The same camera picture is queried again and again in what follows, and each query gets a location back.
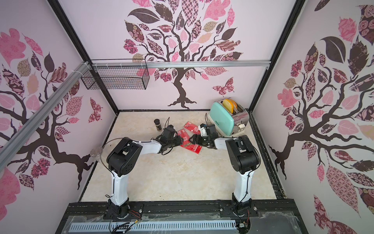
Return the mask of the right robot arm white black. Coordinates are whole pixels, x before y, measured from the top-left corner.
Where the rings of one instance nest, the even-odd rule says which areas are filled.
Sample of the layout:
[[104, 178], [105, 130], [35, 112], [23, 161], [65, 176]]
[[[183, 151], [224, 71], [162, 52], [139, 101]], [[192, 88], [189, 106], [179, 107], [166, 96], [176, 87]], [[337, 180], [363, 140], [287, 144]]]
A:
[[227, 150], [230, 163], [236, 172], [235, 189], [231, 209], [236, 215], [243, 215], [251, 208], [251, 183], [255, 171], [260, 167], [261, 157], [246, 135], [238, 137], [219, 136], [215, 125], [200, 126], [200, 134], [194, 134], [189, 142], [215, 150]]

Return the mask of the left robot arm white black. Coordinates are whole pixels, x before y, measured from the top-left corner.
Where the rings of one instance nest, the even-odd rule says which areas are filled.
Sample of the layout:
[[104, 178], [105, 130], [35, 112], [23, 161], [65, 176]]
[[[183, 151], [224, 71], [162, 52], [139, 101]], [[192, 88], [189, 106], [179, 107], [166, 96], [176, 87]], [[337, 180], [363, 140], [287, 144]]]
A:
[[112, 176], [112, 193], [109, 195], [108, 212], [116, 218], [129, 214], [128, 177], [138, 158], [146, 154], [163, 154], [183, 144], [172, 125], [167, 126], [161, 135], [150, 141], [135, 141], [124, 137], [107, 156], [106, 163]]

